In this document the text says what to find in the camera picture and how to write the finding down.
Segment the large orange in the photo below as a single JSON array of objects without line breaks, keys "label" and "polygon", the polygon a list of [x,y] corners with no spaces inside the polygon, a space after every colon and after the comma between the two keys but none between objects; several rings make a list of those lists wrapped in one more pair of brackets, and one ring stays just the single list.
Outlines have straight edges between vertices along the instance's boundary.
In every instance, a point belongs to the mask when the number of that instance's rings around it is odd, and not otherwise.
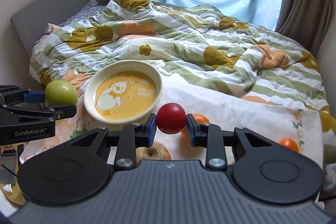
[{"label": "large orange", "polygon": [[[209,123],[210,120],[204,116],[203,114],[199,114],[199,113],[193,113],[193,117],[194,119],[199,123],[199,124],[202,124],[202,123]],[[182,134],[182,137],[185,141],[189,141],[189,137],[187,135],[187,131],[186,131],[187,127],[184,127],[182,130],[181,130],[181,134]]]}]

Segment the small green apple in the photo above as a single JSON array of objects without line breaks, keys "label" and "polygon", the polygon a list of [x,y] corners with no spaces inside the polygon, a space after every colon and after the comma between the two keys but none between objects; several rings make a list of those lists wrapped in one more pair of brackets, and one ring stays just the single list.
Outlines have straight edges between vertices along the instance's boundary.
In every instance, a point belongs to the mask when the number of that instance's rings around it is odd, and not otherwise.
[{"label": "small green apple", "polygon": [[64,80],[51,81],[45,88],[45,104],[47,106],[77,105],[76,88]]}]

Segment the large brownish apple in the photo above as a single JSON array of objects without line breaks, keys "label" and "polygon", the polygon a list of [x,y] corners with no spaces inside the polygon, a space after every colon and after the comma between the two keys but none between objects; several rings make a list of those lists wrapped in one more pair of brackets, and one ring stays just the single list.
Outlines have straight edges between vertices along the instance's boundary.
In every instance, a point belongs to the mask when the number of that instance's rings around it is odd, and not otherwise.
[{"label": "large brownish apple", "polygon": [[142,160],[171,160],[171,155],[162,143],[154,141],[151,147],[137,148],[136,158],[139,165]]}]

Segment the small red tomato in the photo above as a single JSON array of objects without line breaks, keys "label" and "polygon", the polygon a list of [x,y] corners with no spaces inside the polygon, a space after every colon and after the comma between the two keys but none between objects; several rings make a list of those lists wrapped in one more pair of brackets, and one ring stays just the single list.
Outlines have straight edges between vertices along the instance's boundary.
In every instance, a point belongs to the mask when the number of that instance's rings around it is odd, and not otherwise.
[{"label": "small red tomato", "polygon": [[186,125],[186,112],[177,103],[162,105],[156,115],[157,128],[165,134],[177,134]]}]

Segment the small orange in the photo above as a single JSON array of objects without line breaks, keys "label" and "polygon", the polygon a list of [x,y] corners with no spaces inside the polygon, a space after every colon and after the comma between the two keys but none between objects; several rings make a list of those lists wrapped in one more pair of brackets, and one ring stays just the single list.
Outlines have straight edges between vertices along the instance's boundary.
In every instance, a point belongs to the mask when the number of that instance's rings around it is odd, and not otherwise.
[{"label": "small orange", "polygon": [[296,153],[299,153],[299,147],[298,147],[297,143],[295,142],[295,140],[293,140],[291,138],[281,139],[278,143],[280,145],[296,152]]}]

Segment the cream yellow bear bowl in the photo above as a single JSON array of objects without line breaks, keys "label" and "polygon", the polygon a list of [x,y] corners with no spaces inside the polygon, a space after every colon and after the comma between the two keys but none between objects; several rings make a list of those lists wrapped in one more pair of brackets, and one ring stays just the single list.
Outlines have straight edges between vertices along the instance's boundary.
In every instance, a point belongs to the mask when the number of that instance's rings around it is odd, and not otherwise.
[{"label": "cream yellow bear bowl", "polygon": [[90,116],[111,125],[135,122],[150,114],[162,95],[159,71],[142,61],[119,61],[88,82],[84,106]]}]

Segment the grey bed headboard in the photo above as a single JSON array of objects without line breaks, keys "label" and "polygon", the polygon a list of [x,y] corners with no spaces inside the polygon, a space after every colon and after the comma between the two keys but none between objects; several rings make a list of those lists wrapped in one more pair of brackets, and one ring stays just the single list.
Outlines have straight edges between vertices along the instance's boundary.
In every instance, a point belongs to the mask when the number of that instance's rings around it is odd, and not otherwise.
[{"label": "grey bed headboard", "polygon": [[[60,24],[75,15],[90,0],[35,0],[10,18],[28,55],[44,34],[47,23]],[[96,0],[106,5],[109,0]]]}]

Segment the white embossed cloth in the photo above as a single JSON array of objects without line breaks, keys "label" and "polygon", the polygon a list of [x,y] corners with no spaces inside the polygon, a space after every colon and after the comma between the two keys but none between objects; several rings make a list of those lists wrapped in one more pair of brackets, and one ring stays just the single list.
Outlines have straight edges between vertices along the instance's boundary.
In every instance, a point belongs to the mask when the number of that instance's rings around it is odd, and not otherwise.
[{"label": "white embossed cloth", "polygon": [[[101,122],[94,120],[84,107],[83,96],[89,77],[67,73],[63,79],[77,89],[79,101],[77,114],[56,122],[56,135],[53,138],[32,141],[19,158],[23,163],[56,145],[70,140],[95,127]],[[275,142],[291,138],[299,146],[299,152],[323,165],[322,126],[317,111],[295,110],[277,105],[266,105],[246,101],[211,89],[189,84],[176,73],[162,76],[163,92],[154,110],[163,104],[175,102],[187,113],[199,113],[223,130],[232,131],[235,127],[246,127]]]}]

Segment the green striped floral duvet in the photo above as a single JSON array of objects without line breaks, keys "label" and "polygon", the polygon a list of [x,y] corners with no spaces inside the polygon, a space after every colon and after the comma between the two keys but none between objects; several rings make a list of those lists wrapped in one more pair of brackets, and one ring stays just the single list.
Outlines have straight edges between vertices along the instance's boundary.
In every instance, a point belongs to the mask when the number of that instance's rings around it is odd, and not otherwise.
[{"label": "green striped floral duvet", "polygon": [[319,64],[299,43],[265,27],[150,0],[110,0],[101,12],[42,36],[30,58],[41,84],[91,77],[121,60],[144,60],[188,83],[246,100],[319,112],[335,134]]}]

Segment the grey patterned pillow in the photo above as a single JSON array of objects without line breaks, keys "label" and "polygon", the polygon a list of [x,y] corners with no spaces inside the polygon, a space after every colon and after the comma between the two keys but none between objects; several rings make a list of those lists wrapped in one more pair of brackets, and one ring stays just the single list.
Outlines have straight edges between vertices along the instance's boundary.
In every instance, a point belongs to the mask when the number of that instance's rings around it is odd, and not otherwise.
[{"label": "grey patterned pillow", "polygon": [[94,16],[101,12],[104,7],[104,5],[99,5],[96,0],[90,0],[81,8],[80,11],[78,11],[75,15],[70,16],[65,22],[59,24],[59,26],[64,27],[71,23],[89,18],[90,16]]}]

